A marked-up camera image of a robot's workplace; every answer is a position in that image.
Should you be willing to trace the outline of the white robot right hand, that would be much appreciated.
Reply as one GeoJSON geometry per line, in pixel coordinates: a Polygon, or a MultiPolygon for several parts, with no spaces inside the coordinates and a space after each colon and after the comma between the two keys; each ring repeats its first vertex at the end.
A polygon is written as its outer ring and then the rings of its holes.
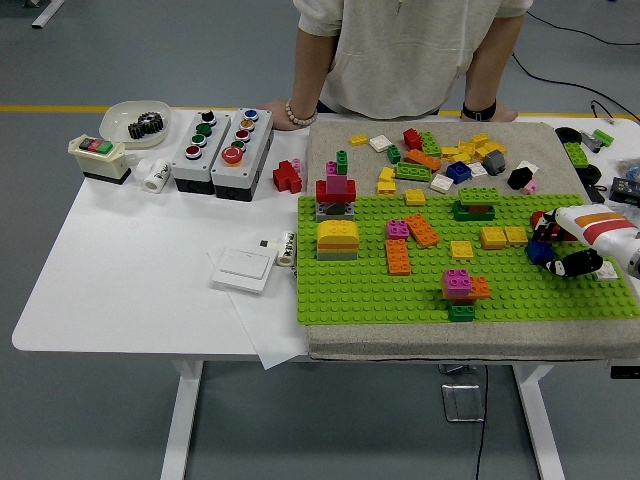
{"type": "Polygon", "coordinates": [[[585,275],[613,257],[628,275],[639,278],[639,229],[620,213],[604,204],[559,207],[541,215],[533,241],[548,240],[555,226],[558,239],[570,234],[587,249],[544,262],[549,272],[564,278],[585,275]]]}

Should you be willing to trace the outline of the person's right hand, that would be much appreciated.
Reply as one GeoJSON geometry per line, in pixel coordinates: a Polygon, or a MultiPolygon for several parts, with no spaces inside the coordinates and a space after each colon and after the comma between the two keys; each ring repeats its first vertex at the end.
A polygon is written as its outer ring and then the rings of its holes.
{"type": "Polygon", "coordinates": [[[303,102],[294,99],[289,101],[285,99],[274,99],[261,105],[260,109],[270,110],[272,112],[273,128],[276,130],[293,131],[301,128],[301,125],[295,124],[289,119],[286,104],[289,104],[291,113],[299,120],[310,119],[315,112],[314,106],[308,107],[303,102]]]}

